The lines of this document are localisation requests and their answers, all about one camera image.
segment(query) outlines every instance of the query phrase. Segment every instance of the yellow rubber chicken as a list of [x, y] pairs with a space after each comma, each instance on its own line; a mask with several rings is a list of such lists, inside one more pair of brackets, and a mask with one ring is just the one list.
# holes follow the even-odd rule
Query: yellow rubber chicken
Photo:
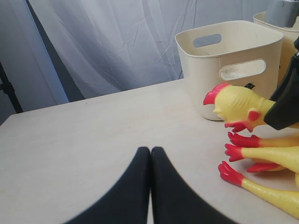
[[[203, 103], [215, 104], [214, 112], [223, 118], [225, 127], [234, 128], [234, 133], [228, 133], [234, 145], [225, 145], [229, 161], [253, 159], [257, 163], [248, 169], [249, 172], [287, 168], [295, 173], [295, 182], [299, 188], [299, 133], [273, 139], [262, 139], [256, 135], [244, 137], [236, 133], [244, 129], [252, 132], [256, 126], [266, 125], [263, 119], [274, 101], [267, 100], [248, 88], [223, 83], [210, 91]], [[299, 219], [299, 191], [262, 186], [237, 173], [224, 161], [218, 169], [223, 180], [243, 187]]]

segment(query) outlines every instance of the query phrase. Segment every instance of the white fabric backdrop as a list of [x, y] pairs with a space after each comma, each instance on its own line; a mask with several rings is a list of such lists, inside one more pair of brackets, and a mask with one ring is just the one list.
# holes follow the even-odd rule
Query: white fabric backdrop
[[[268, 4], [268, 0], [248, 1], [255, 5], [254, 10], [249, 7], [253, 13], [263, 11]], [[248, 4], [244, 0], [30, 3], [86, 98], [182, 78], [174, 40], [177, 33], [244, 16], [251, 19], [253, 15], [244, 11]]]

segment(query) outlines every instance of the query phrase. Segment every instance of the basket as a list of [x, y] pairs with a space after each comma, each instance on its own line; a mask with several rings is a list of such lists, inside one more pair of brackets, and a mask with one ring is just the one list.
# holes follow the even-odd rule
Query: basket
[[227, 21], [190, 29], [175, 36], [187, 91], [197, 112], [221, 120], [206, 94], [228, 82], [253, 87], [269, 98], [277, 87], [284, 35], [249, 21]]
[[294, 47], [294, 42], [299, 36], [299, 17], [297, 17], [296, 23], [292, 28], [281, 28], [266, 23], [265, 16], [266, 16], [266, 12], [262, 12], [254, 15], [253, 16], [254, 23], [265, 27], [269, 27], [273, 30], [282, 32], [284, 34], [284, 38], [282, 41], [281, 57], [280, 57], [280, 69], [278, 74], [278, 84], [279, 84], [287, 72], [291, 57], [297, 52], [297, 50]]

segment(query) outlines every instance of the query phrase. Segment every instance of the rubber chicken head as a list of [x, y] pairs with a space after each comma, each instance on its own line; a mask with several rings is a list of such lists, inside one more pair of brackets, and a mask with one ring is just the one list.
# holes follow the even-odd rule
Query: rubber chicken head
[[233, 132], [252, 132], [265, 124], [263, 118], [270, 106], [266, 101], [246, 87], [222, 83], [206, 95], [203, 104], [214, 104], [214, 113], [225, 121], [225, 127], [233, 127]]

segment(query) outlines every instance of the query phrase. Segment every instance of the table surface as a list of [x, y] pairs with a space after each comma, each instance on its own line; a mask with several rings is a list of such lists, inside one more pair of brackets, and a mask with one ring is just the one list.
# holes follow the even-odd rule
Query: table surface
[[[114, 185], [140, 146], [164, 147], [185, 181], [239, 223], [298, 223], [220, 178], [228, 131], [196, 113], [183, 79], [12, 115], [0, 126], [0, 223], [69, 220]], [[254, 134], [295, 131], [262, 126]], [[263, 185], [296, 190], [292, 172], [251, 175], [248, 163], [231, 165]]]

